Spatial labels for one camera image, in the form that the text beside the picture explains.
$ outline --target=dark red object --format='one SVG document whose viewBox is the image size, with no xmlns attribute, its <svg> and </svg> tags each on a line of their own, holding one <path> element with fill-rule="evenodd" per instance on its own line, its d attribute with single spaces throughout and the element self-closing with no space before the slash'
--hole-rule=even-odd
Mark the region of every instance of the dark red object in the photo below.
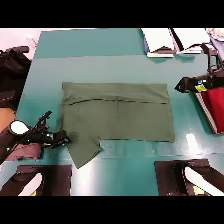
<svg viewBox="0 0 224 224">
<path fill-rule="evenodd" d="M 217 133 L 224 132 L 224 88 L 202 92 L 201 96 L 215 121 Z"/>
</svg>

